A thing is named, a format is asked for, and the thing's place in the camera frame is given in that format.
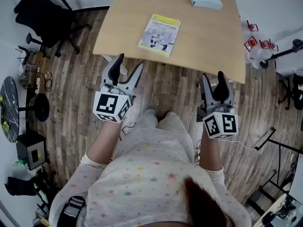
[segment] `person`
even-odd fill
[[[72,196],[86,201],[77,226],[251,226],[248,212],[224,185],[218,141],[209,139],[206,130],[197,166],[192,139],[174,112],[158,123],[155,111],[146,110],[115,148],[121,126],[104,122],[56,195],[50,226],[57,226]]]

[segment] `red clamp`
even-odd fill
[[[248,39],[248,41],[246,41],[246,42],[244,43],[244,46],[245,46],[245,48],[246,48],[249,52],[251,52],[252,48],[253,48],[254,46],[256,46],[257,43],[258,43],[258,42],[257,42],[257,40],[255,39],[255,37],[252,36],[252,37],[250,37],[250,38]]]
[[[279,47],[277,44],[271,43],[270,39],[269,39],[269,46],[273,51],[279,51]]]
[[[269,43],[268,40],[265,40],[265,41],[259,40],[259,41],[260,41],[260,45],[261,45],[262,49],[270,49],[271,48],[270,43]]]
[[[258,25],[250,24],[248,20],[246,20],[246,22],[247,22],[247,27],[250,29],[250,31],[259,31]]]

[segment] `booklet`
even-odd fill
[[[153,14],[138,47],[169,57],[181,26],[181,21]]]

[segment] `black box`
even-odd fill
[[[19,135],[16,141],[18,159],[33,170],[46,162],[45,138],[35,131]]]

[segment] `wooden table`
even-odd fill
[[[235,0],[221,0],[221,10],[193,7],[190,0],[115,0],[99,32],[94,54],[158,61],[211,74],[223,71],[245,82],[244,46]],[[152,14],[182,24],[169,58],[138,48]]]

